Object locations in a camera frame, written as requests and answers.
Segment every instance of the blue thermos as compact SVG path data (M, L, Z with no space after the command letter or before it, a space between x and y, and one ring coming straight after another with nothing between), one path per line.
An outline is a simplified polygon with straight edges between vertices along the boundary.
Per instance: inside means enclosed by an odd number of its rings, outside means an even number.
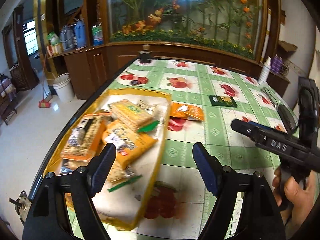
M77 39L77 47L85 47L87 46L87 39L85 36L85 25L84 21L77 21L76 26L74 27L76 39Z

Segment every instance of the human hand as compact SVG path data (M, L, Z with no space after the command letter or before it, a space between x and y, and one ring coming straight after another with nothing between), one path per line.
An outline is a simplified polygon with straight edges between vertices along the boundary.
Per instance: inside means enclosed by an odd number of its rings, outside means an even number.
M281 180L281 169L278 167L275 170L275 178L272 181L273 195L275 196L277 205L280 206L282 198L279 194L279 185ZM292 225L299 228L309 215L312 207L313 200L316 192L316 173L311 171L310 176L307 178L306 189L303 190L299 187L299 184L295 181L293 177L290 177L284 184L284 193L287 199L294 205L292 211L284 210L281 211L281 217L284 223L292 215L291 222Z

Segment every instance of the spray bottle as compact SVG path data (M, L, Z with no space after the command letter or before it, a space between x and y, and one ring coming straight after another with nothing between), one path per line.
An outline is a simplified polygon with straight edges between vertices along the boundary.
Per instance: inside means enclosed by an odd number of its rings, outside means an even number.
M263 68L258 79L259 85L262 85L263 83L267 82L267 78L269 76L270 69L271 69L270 62L271 62L271 58L268 57L265 63L263 64Z

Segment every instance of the yellow snack bag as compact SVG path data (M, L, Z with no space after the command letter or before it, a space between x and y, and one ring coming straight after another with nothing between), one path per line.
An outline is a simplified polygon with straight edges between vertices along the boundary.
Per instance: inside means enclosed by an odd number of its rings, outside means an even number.
M116 160L124 170L158 140L146 133L135 133L117 119L108 125L107 130L102 134L102 141L116 146Z
M200 107L174 102L171 103L170 116L186 120L204 120L203 111Z

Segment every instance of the metal bolt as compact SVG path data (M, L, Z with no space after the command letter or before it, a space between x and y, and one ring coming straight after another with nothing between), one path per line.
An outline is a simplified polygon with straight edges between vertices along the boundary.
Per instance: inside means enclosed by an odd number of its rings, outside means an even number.
M226 165L226 166L223 166L223 167L222 167L222 170L223 170L224 172L230 172L230 171L231 171L231 168Z
M50 178L52 178L53 176L54 176L54 173L53 173L53 172L48 172L45 177L46 177L47 179L50 179Z
M263 177L263 173L261 171L256 171L255 174L258 178Z
M80 166L80 167L77 169L77 171L78 171L79 173L83 173L83 172L85 172L85 170L86 170L86 167L85 167L85 166Z

